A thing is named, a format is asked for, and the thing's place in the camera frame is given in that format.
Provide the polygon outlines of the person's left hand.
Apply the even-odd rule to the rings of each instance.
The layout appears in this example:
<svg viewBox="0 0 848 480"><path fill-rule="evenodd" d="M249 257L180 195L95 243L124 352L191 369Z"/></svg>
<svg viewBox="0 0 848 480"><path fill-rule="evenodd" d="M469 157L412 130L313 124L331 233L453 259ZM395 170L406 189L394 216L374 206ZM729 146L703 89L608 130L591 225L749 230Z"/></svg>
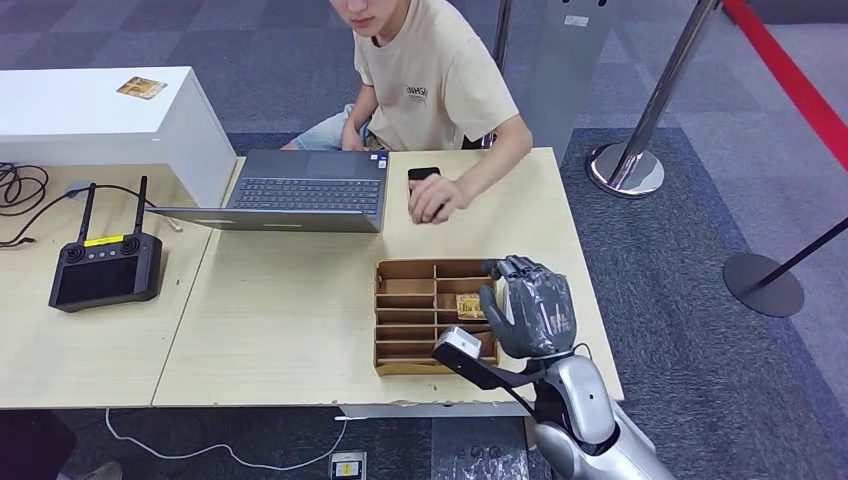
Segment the person's left hand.
<svg viewBox="0 0 848 480"><path fill-rule="evenodd" d="M408 210L415 224L440 224L446 222L457 210L465 209L471 197L459 181L438 174L424 180L410 180Z"/></svg>

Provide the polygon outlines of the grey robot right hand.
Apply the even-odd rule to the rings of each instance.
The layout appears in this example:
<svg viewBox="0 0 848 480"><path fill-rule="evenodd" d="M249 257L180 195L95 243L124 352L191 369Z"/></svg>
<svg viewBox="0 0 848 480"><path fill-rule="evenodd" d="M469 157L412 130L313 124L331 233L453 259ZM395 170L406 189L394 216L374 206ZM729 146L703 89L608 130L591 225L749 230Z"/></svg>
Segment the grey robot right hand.
<svg viewBox="0 0 848 480"><path fill-rule="evenodd" d="M545 358L570 352L576 318L564 275L528 257L489 259L483 269L506 281L507 302L499 307L492 287L482 286L482 311L504 352L515 359Z"/></svg>

